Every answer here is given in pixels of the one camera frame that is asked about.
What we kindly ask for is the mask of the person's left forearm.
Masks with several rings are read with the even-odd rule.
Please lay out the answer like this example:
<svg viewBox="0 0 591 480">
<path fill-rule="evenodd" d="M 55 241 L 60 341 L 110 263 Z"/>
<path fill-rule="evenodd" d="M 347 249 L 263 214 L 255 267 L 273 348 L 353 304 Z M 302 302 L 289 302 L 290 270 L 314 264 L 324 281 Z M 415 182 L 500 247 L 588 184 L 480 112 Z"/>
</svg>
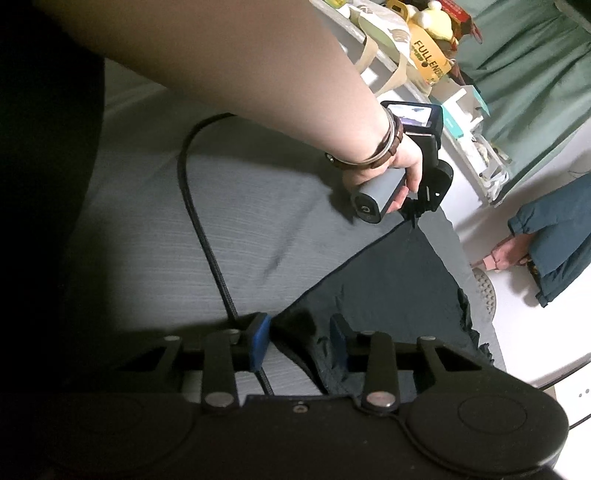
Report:
<svg viewBox="0 0 591 480">
<path fill-rule="evenodd" d="M 351 163 L 389 120 L 308 1 L 43 1 L 79 41 L 177 89 Z"/>
</svg>

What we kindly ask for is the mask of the person's left hand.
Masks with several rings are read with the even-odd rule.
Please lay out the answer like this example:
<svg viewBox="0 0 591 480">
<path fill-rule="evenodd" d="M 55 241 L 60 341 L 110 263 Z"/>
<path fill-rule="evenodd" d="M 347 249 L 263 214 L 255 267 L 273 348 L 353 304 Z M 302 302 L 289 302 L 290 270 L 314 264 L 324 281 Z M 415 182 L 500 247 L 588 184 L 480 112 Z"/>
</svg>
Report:
<svg viewBox="0 0 591 480">
<path fill-rule="evenodd" d="M 423 176 L 422 150 L 408 135 L 403 135 L 396 154 L 382 166 L 367 170 L 345 170 L 342 172 L 342 183 L 346 190 L 352 192 L 360 185 L 394 169 L 406 171 L 406 183 L 394 194 L 394 199 L 387 210 L 387 213 L 392 213 L 401 209 L 411 192 L 418 192 Z"/>
</svg>

